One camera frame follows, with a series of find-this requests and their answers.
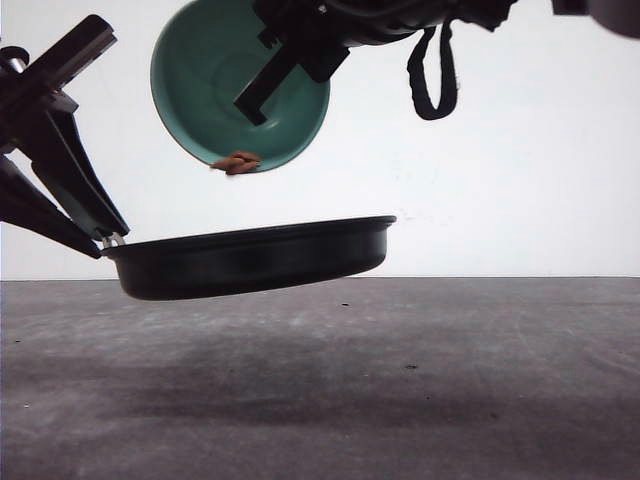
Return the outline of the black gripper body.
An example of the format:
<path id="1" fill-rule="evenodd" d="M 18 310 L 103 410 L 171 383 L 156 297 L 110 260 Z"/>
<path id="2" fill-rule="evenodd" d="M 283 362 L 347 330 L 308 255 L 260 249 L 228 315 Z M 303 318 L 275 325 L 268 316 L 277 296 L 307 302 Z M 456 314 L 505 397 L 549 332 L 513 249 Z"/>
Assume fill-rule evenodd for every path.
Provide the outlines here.
<path id="1" fill-rule="evenodd" d="M 296 62 L 317 82 L 328 81 L 351 48 L 403 40 L 448 20 L 489 31 L 509 16 L 511 1 L 254 1 L 268 34 L 291 45 Z"/>
<path id="2" fill-rule="evenodd" d="M 57 94 L 116 42 L 111 25 L 91 14 L 32 61 L 19 46 L 1 49 L 1 151 L 17 146 L 12 123 L 36 102 Z"/>

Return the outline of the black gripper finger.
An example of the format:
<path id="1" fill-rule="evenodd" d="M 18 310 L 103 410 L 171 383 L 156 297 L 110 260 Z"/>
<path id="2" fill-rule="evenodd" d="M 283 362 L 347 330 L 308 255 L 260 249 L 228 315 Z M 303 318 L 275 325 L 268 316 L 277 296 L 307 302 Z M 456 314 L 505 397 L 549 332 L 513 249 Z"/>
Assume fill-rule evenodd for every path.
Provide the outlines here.
<path id="1" fill-rule="evenodd" d="M 91 258 L 100 249 L 20 169 L 1 155 L 1 221 L 30 230 Z"/>
<path id="2" fill-rule="evenodd" d="M 129 227 L 95 174 L 74 115 L 45 110 L 36 115 L 29 139 L 32 169 L 71 220 L 93 240 Z"/>
<path id="3" fill-rule="evenodd" d="M 262 106 L 297 64 L 297 52 L 281 47 L 235 98 L 234 105 L 253 125 L 266 122 Z"/>

